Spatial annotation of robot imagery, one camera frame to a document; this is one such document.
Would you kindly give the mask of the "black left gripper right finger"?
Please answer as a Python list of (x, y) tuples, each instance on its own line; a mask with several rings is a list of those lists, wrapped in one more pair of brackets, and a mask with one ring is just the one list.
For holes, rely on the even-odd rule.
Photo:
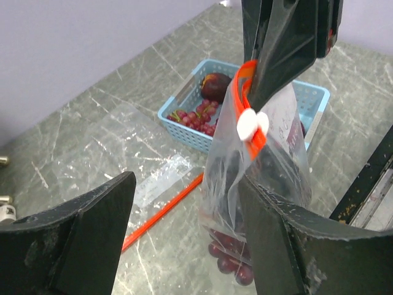
[(391, 294), (392, 231), (324, 218), (239, 182), (258, 294)]

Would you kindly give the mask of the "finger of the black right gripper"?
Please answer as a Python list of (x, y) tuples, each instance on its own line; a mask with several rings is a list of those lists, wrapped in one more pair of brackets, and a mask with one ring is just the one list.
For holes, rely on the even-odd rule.
[(319, 0), (317, 18), (317, 57), (325, 58), (338, 37), (343, 0)]
[(268, 100), (316, 59), (317, 1), (243, 0), (244, 61), (256, 60), (252, 108)]

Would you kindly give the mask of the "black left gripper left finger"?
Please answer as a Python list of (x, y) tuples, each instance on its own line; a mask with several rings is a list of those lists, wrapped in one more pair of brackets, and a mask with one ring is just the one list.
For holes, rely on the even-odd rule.
[(1, 226), (2, 294), (110, 294), (133, 206), (126, 171), (49, 210)]

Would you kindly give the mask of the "dark red grape bunch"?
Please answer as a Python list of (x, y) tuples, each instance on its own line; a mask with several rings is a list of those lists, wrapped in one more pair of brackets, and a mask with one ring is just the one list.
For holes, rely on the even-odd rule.
[(208, 252), (216, 258), (217, 268), (222, 274), (233, 274), (237, 284), (249, 286), (254, 281), (251, 254), (246, 242), (208, 229), (211, 242)]

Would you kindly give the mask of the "clear orange-zip bag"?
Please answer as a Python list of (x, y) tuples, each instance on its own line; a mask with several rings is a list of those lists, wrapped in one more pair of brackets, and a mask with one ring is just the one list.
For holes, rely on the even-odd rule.
[(200, 226), (246, 242), (239, 182), (244, 176), (285, 199), (311, 199), (302, 123), (292, 84), (259, 111), (247, 96), (257, 63), (245, 62), (228, 86), (208, 153), (199, 209)]
[(115, 176), (136, 177), (122, 248), (129, 248), (203, 179), (198, 156), (130, 104), (121, 104), (88, 127), (82, 142), (53, 164), (65, 200)]

